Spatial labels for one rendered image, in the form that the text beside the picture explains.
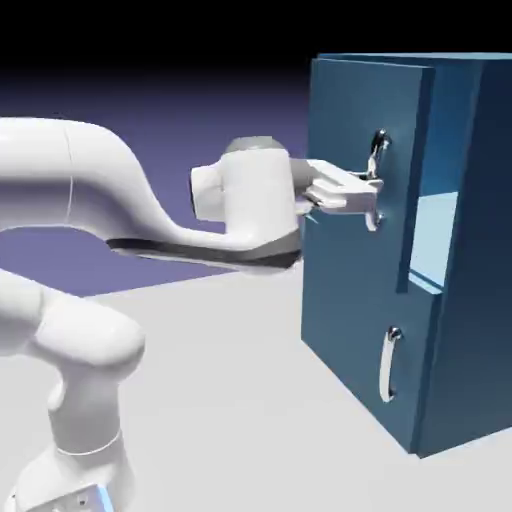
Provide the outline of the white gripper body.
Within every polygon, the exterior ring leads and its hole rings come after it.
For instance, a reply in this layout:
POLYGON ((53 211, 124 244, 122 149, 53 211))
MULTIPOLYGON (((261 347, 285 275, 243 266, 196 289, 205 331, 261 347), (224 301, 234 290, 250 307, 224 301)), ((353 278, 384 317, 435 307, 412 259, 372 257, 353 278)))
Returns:
POLYGON ((329 214, 362 213, 362 180, 325 160, 304 159, 309 177, 302 197, 329 214))

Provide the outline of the blue cabinet door with gripped handle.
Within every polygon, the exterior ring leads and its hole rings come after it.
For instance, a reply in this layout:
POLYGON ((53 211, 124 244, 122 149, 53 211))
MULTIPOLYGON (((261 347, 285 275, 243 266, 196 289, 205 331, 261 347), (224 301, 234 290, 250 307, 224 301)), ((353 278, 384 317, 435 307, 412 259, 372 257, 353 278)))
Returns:
POLYGON ((379 162, 378 229, 369 231, 361 215, 316 210, 306 246, 397 293, 408 288, 433 82, 423 66, 327 58, 312 66, 309 157, 363 171, 374 134, 385 130, 391 142, 379 162))

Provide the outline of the blue cabinet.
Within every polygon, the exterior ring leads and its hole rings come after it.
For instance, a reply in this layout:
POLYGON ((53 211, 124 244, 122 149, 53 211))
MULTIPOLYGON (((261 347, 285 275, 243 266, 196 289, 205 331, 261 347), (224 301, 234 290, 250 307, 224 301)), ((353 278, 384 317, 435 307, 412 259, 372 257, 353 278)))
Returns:
POLYGON ((442 302, 413 454, 512 427, 512 54, 319 58, 434 71, 409 276, 442 302))

